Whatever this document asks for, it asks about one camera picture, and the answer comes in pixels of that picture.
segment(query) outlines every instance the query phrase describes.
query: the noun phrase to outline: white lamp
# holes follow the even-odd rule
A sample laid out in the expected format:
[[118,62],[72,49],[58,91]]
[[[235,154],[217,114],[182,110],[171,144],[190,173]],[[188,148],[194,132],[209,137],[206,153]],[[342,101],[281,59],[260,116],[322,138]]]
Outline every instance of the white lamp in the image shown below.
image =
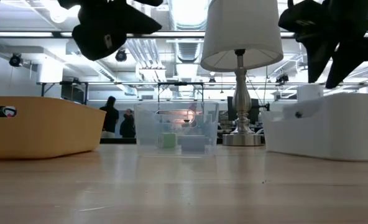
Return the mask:
[[212,72],[235,72],[233,107],[236,130],[225,135],[225,145],[257,144],[249,129],[251,98],[246,72],[283,59],[277,0],[212,0],[209,5],[201,66]]

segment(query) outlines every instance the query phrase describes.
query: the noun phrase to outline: yellow bin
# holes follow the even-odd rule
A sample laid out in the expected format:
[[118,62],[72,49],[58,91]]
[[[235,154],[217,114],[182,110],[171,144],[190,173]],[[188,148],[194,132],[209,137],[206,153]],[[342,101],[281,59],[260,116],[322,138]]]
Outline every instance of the yellow bin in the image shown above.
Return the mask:
[[0,114],[0,159],[92,151],[99,145],[105,117],[104,111],[85,105],[33,96],[0,96]]

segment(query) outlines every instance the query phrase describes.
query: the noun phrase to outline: clear plastic container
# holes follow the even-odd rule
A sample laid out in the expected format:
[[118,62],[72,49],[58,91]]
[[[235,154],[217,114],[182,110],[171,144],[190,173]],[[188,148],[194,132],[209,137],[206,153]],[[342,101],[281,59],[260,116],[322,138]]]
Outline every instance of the clear plastic container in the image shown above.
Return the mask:
[[141,154],[210,156],[217,143],[219,105],[214,102],[163,102],[134,105]]

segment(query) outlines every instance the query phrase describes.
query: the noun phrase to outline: lamp shade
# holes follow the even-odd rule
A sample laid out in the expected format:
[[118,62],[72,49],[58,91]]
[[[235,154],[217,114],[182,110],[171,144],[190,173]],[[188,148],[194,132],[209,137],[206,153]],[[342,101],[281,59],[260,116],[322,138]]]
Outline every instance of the lamp shade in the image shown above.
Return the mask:
[[246,69],[283,59],[277,0],[212,0],[201,66],[214,72],[233,72],[238,68],[237,49],[246,50]]

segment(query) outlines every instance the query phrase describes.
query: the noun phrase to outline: wooden table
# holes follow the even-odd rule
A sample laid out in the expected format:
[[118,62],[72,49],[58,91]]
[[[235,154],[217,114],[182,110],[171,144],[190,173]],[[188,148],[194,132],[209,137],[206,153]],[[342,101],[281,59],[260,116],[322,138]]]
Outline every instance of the wooden table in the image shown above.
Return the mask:
[[368,162],[220,147],[138,157],[135,145],[0,161],[0,223],[368,223]]

